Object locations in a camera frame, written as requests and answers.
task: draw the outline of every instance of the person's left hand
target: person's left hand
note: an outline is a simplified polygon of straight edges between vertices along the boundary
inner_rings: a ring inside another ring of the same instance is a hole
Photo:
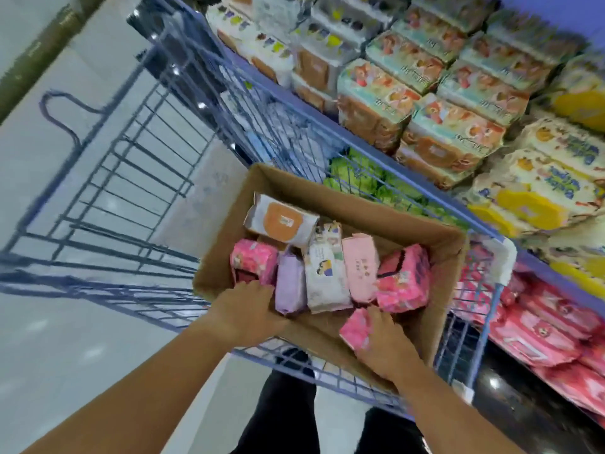
[[[274,287],[257,280],[223,291],[190,328],[206,328],[230,349],[252,347],[276,336],[289,320],[269,311]]]

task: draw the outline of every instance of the purple package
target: purple package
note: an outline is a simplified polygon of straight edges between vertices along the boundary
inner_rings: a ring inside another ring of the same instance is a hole
[[[277,266],[275,310],[287,314],[301,311],[307,305],[304,263],[292,253],[284,253]]]

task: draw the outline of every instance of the wire basket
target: wire basket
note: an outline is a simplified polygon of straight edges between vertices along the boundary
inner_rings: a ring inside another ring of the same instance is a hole
[[[42,113],[71,136],[73,149],[0,253],[0,290],[83,298],[180,331],[208,308],[191,290],[199,258],[157,243],[157,236],[174,205],[200,192],[194,180],[208,153],[230,149],[245,165],[269,163],[312,182],[460,226],[477,241],[490,239],[491,251],[476,246],[468,255],[468,267],[481,277],[474,279],[470,295],[457,291],[435,358],[435,370],[444,380],[465,392],[471,389],[503,288],[489,275],[494,243],[504,239],[426,179],[226,49],[201,13],[179,0],[154,3],[166,12],[164,29],[152,35],[152,48],[140,56],[108,105],[91,108],[57,91],[44,95]],[[55,98],[99,116],[84,138],[50,114]],[[485,318],[464,320],[461,313],[474,311],[473,303],[485,293],[492,299],[480,314]],[[276,364],[277,357],[292,360],[283,354],[290,347],[274,338],[233,352],[409,417],[398,396],[321,359],[301,364],[299,371]]]

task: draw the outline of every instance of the hand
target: hand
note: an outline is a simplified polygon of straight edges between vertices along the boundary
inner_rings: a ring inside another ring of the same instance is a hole
[[[367,348],[359,349],[355,354],[374,373],[394,382],[406,369],[406,362],[420,360],[418,352],[391,314],[382,312],[377,306],[368,307],[368,313],[372,330],[370,341]]]
[[[240,282],[223,291],[208,312],[196,323],[210,332],[228,348],[252,347],[276,336],[288,320],[268,309],[274,288],[258,281]]]

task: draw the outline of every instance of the person's left arm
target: person's left arm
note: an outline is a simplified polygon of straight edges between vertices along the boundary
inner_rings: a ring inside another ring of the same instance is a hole
[[[268,309],[273,287],[239,283],[208,313],[23,454],[156,454],[221,359],[287,320]]]

